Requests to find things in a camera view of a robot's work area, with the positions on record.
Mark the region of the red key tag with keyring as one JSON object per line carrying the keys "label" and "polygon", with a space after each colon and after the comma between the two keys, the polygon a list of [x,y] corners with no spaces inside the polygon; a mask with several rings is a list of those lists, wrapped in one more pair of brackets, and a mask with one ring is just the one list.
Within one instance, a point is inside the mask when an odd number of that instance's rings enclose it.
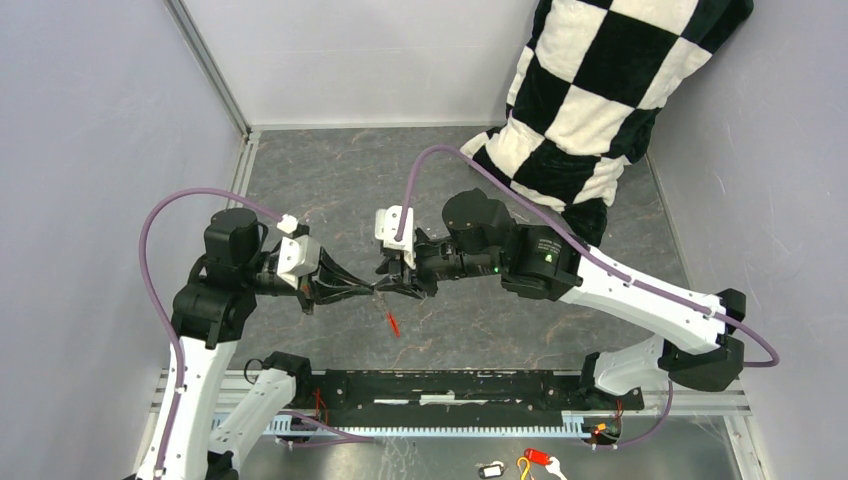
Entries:
{"label": "red key tag with keyring", "polygon": [[397,323],[395,316],[393,315],[393,313],[391,311],[391,307],[390,307],[385,295],[380,291],[376,291],[374,293],[374,301],[375,301],[375,305],[377,306],[378,310],[384,314],[384,317],[387,321],[387,324],[389,325],[389,328],[391,329],[394,337],[400,338],[401,335],[400,335],[399,325]]}

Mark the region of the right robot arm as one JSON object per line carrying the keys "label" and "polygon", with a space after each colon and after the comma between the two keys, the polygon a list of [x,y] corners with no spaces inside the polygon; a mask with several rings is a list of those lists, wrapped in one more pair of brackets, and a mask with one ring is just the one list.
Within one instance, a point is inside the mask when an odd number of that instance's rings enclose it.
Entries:
{"label": "right robot arm", "polygon": [[412,210],[380,209],[375,238],[385,257],[376,290],[433,297],[441,281],[489,275],[522,298],[592,308],[652,332],[612,352],[588,355],[577,382],[580,400],[602,408],[638,387],[672,381],[721,392],[741,373],[744,344],[734,327],[746,299],[734,289],[700,294],[621,265],[594,247],[580,254],[547,225],[519,224],[505,204],[479,189],[461,192],[442,209],[448,234],[432,239],[413,226]]}

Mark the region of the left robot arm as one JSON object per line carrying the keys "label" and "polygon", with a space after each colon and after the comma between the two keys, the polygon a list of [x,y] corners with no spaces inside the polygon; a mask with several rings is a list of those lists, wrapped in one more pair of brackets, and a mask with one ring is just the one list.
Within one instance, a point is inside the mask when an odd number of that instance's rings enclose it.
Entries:
{"label": "left robot arm", "polygon": [[306,313],[374,289],[340,267],[296,226],[294,237],[263,248],[268,227],[254,211],[217,212],[204,232],[205,252],[175,295],[165,322],[171,348],[168,384],[152,442],[137,479],[236,479],[244,460],[286,406],[314,394],[305,357],[272,353],[250,391],[218,426],[215,407],[229,362],[260,295],[290,296]]}

